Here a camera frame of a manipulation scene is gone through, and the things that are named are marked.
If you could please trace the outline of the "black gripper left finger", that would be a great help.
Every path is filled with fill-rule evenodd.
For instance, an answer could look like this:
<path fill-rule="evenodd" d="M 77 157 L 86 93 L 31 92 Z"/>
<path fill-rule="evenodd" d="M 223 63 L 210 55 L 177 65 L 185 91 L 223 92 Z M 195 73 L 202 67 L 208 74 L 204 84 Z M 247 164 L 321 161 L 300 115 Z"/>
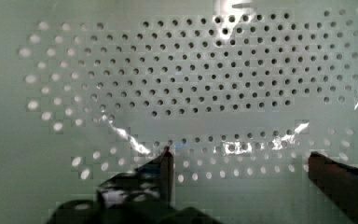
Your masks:
<path fill-rule="evenodd" d="M 170 147 L 166 146 L 155 159 L 135 168 L 133 172 L 120 173 L 104 181 L 96 190 L 97 201 L 102 207 L 111 207 L 123 204 L 132 196 L 146 194 L 170 203 L 173 162 Z"/>

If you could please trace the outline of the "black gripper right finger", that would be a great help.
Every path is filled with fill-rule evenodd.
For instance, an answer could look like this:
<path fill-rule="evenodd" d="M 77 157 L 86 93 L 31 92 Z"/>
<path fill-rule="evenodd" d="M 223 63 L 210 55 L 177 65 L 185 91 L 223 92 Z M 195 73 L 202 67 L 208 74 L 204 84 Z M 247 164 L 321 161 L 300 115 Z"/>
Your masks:
<path fill-rule="evenodd" d="M 319 152 L 308 158 L 308 177 L 349 219 L 358 224 L 358 168 Z"/>

